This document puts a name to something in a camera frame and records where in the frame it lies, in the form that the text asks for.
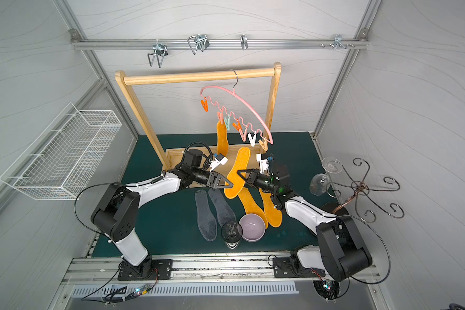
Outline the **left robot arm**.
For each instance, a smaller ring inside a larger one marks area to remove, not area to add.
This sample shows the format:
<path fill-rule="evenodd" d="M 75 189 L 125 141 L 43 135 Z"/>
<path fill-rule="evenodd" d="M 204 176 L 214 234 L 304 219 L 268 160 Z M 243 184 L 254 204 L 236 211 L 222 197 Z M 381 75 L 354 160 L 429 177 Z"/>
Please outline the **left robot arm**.
<path fill-rule="evenodd" d="M 128 264 L 138 267 L 149 258 L 135 230 L 139 208 L 161 196 L 186 189 L 193 182 L 212 189 L 234 186 L 224 175 L 199 167 L 174 168 L 142 183 L 111 183 L 90 221 L 112 241 Z"/>

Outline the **dark navy insole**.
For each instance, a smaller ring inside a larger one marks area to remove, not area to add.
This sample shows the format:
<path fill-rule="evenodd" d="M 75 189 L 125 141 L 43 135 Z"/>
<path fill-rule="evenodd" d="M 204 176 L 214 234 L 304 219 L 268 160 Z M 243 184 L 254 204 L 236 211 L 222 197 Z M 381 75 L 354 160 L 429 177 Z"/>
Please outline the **dark navy insole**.
<path fill-rule="evenodd" d="M 207 193 L 204 190 L 195 192 L 198 229 L 203 238 L 213 242 L 217 237 L 217 221 L 210 210 Z"/>
<path fill-rule="evenodd" d="M 217 220 L 221 227 L 228 222 L 237 221 L 234 211 L 229 206 L 221 190 L 209 189 L 208 195 L 216 209 Z"/>

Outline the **yellow insole front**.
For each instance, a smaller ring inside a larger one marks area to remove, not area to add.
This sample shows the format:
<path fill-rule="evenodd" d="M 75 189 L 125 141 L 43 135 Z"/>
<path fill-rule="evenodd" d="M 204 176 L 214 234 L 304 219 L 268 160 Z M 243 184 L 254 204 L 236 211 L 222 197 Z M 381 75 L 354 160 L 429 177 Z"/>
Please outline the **yellow insole front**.
<path fill-rule="evenodd" d="M 259 193 L 263 201 L 263 210 L 268 224 L 274 228 L 280 227 L 282 224 L 282 212 L 275 207 L 271 200 L 271 194 L 261 189 Z"/>

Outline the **yellow insole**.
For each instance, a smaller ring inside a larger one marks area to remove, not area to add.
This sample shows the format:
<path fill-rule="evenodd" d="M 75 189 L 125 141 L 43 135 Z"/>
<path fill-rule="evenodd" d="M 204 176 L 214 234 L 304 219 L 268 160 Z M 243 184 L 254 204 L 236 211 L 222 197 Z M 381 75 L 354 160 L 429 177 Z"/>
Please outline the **yellow insole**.
<path fill-rule="evenodd" d="M 251 193 L 249 190 L 244 187 L 238 194 L 238 197 L 241 201 L 241 203 L 244 206 L 244 210 L 246 214 L 255 214 L 259 216 L 263 222 L 264 226 L 267 229 L 268 228 L 268 221 L 266 218 L 266 214 L 264 213 L 263 209 L 261 209 L 258 204 L 254 201 L 254 198 L 252 197 Z"/>
<path fill-rule="evenodd" d="M 259 193 L 263 201 L 263 210 L 268 224 L 274 228 L 280 227 L 282 224 L 282 212 L 275 207 L 271 200 L 271 194 L 261 189 Z"/>
<path fill-rule="evenodd" d="M 239 171 L 247 169 L 251 156 L 251 150 L 248 147 L 239 149 L 235 163 L 227 175 L 227 179 L 232 182 L 232 187 L 224 189 L 226 198 L 232 200 L 238 196 L 244 188 L 245 180 L 238 174 Z"/>

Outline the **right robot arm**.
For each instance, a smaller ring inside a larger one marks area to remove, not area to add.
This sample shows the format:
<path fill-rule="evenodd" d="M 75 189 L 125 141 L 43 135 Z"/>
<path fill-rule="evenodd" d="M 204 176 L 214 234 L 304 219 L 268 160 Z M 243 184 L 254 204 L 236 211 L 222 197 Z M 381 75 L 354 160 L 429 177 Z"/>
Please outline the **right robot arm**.
<path fill-rule="evenodd" d="M 324 271 L 341 282 L 373 264 L 373 258 L 349 215 L 337 216 L 310 204 L 290 184 L 287 167 L 269 175 L 259 169 L 239 169 L 233 173 L 245 184 L 271 195 L 274 206 L 304 224 L 317 238 L 318 245 L 307 245 L 292 255 L 294 270 Z"/>

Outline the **yellow insole back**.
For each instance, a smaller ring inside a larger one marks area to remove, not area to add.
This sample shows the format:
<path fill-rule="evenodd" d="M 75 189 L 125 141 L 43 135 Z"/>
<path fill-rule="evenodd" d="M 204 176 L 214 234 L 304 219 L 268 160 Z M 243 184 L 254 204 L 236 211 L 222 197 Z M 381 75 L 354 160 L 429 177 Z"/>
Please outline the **yellow insole back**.
<path fill-rule="evenodd" d="M 226 198 L 232 200 L 238 196 L 244 188 L 245 180 L 238 174 L 239 171 L 247 169 L 251 156 L 251 150 L 248 147 L 239 149 L 235 163 L 227 175 L 227 179 L 232 182 L 232 187 L 224 189 Z"/>

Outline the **yellow insole rearmost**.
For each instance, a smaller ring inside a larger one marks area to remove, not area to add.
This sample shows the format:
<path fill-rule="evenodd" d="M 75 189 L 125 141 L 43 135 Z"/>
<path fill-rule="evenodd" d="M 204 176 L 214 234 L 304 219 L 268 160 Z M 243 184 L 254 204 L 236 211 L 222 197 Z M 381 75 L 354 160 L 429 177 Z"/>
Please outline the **yellow insole rearmost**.
<path fill-rule="evenodd" d="M 227 156 L 229 151 L 229 142 L 227 139 L 227 127 L 224 122 L 218 121 L 216 125 L 217 133 L 217 153 Z"/>

